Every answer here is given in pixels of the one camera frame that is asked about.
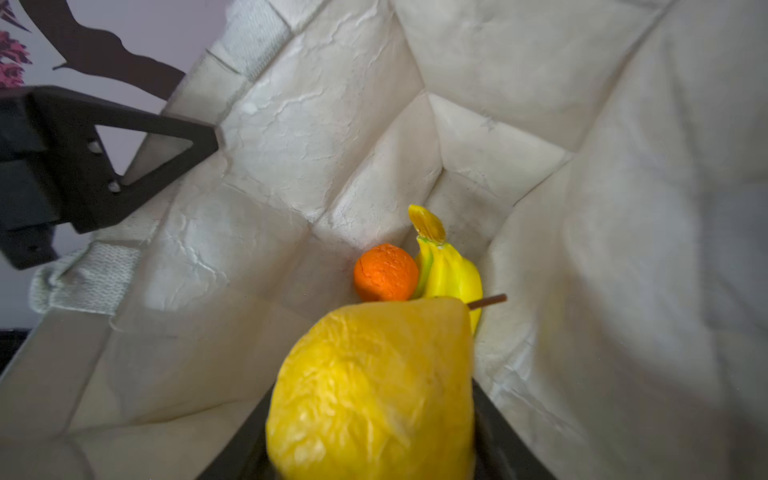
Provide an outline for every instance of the bag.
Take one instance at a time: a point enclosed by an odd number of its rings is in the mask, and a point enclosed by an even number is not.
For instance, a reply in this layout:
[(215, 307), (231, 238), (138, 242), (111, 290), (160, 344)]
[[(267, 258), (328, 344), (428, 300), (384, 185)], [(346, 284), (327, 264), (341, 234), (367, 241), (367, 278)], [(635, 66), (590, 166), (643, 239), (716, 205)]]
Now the bag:
[[(8, 478), (194, 478), (426, 205), (475, 379), (561, 479), (764, 478), (768, 4), (238, 0), (166, 114), (222, 148), (38, 278)], [(150, 136), (128, 177), (178, 144)]]

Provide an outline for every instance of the banana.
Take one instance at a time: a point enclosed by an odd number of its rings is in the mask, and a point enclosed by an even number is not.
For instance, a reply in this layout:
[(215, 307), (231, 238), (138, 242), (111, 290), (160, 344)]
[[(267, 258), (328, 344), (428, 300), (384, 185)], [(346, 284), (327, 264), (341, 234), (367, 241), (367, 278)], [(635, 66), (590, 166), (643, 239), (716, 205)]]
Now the banana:
[[(419, 283), (413, 298), (453, 296), (464, 303), (480, 300), (480, 273), (475, 264), (445, 242), (445, 229), (440, 219), (419, 205), (408, 207), (408, 216), (419, 233), (416, 237), (419, 242), (419, 255), (416, 257)], [(474, 335), (480, 321), (480, 309), (471, 311), (469, 320)]]

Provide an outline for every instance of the black metal frame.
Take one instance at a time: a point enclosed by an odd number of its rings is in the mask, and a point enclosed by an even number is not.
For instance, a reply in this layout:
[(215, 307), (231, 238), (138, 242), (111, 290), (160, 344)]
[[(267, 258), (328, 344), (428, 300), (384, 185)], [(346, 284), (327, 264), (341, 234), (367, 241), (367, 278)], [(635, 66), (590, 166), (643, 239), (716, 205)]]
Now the black metal frame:
[[(192, 146), (133, 183), (115, 173), (96, 125)], [(53, 229), (120, 223), (218, 150), (214, 127), (161, 117), (58, 87), (0, 91), (0, 250), (17, 269), (55, 260)]]
[[(554, 480), (472, 380), (475, 401), (475, 480)], [(266, 454), (266, 418), (272, 389), (197, 480), (277, 480)]]

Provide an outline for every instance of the tree branch decal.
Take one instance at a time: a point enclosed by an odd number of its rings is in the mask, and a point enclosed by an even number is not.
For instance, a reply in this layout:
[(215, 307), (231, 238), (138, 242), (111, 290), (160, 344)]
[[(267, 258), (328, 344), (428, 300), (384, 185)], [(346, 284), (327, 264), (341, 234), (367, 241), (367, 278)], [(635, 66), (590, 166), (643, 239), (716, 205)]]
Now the tree branch decal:
[(106, 30), (77, 23), (66, 0), (19, 0), (29, 18), (64, 57), (58, 68), (124, 81), (167, 100), (184, 73), (153, 58), (134, 55)]
[(5, 20), (11, 25), (19, 27), (21, 30), (29, 31), (24, 28), (24, 25), (18, 23), (18, 20), (16, 20), (16, 15), (14, 15), (13, 11), (11, 10), (11, 4), (9, 0), (2, 0), (0, 2), (0, 20)]

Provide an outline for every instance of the pear stem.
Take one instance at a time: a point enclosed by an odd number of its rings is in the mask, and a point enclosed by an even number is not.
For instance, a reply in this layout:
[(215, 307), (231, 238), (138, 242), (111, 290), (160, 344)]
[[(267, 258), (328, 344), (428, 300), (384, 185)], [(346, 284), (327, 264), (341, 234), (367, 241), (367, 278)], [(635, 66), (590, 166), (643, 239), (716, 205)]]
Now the pear stem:
[(501, 303), (507, 301), (507, 294), (502, 293), (500, 295), (494, 295), (494, 296), (488, 296), (486, 298), (481, 298), (480, 300), (475, 300), (474, 302), (467, 303), (467, 306), (470, 310), (476, 310), (478, 308), (484, 308), (489, 305), (493, 305), (494, 303)]

